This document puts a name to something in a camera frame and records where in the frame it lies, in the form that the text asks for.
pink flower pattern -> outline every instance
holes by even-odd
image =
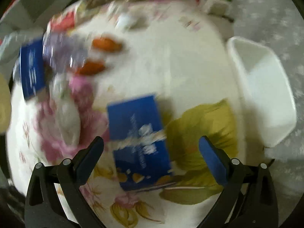
[[[75,148],[64,143],[56,126],[50,101],[43,102],[37,113],[35,129],[42,139],[41,150],[49,162],[73,158],[79,150],[87,148],[97,135],[101,137],[104,133],[107,135],[106,113],[92,109],[94,96],[91,83],[85,77],[73,77],[69,86],[81,120],[79,145]]]
[[[93,202],[92,200],[94,198],[94,194],[92,193],[92,189],[88,183],[80,186],[79,190],[87,202],[89,203]]]
[[[19,152],[19,159],[22,161],[22,163],[26,164],[25,157],[21,151]]]
[[[136,203],[139,202],[139,198],[133,193],[123,193],[115,197],[115,203],[121,207],[132,209]]]

lace tablecloth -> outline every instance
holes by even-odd
[[[287,73],[297,108],[295,130],[266,156],[275,158],[270,171],[282,223],[304,191],[304,20],[291,0],[234,0],[234,33],[270,48]]]

plastic bag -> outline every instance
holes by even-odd
[[[44,36],[43,58],[55,73],[83,67],[88,54],[84,42],[77,36],[56,32]]]
[[[41,28],[33,28],[27,31],[12,32],[4,37],[0,46],[0,72],[4,74],[8,81],[12,70],[13,79],[20,81],[20,60],[18,60],[20,47],[42,37],[42,35],[43,30]]]
[[[71,98],[71,90],[65,74],[55,76],[50,85],[51,107],[55,110],[55,123],[64,143],[77,146],[80,137],[80,116]]]

white plastic container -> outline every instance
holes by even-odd
[[[268,47],[232,37],[227,43],[241,87],[247,136],[275,147],[295,127],[291,87],[278,56]]]

white object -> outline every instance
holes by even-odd
[[[0,134],[9,128],[11,112],[10,89],[4,76],[0,73]]]
[[[297,121],[294,97],[280,59],[270,48],[241,37],[229,39],[227,47],[245,112],[251,116],[249,136],[259,136],[265,147],[275,147]]]
[[[223,16],[229,14],[231,10],[231,2],[226,0],[207,0],[202,9],[206,14]]]
[[[119,15],[116,22],[116,29],[127,31],[134,27],[138,22],[138,17],[132,15],[131,13],[122,13]]]
[[[80,116],[78,109],[71,98],[66,75],[56,75],[50,86],[50,98],[55,103],[55,122],[59,128],[64,143],[68,146],[77,146],[80,136]]]

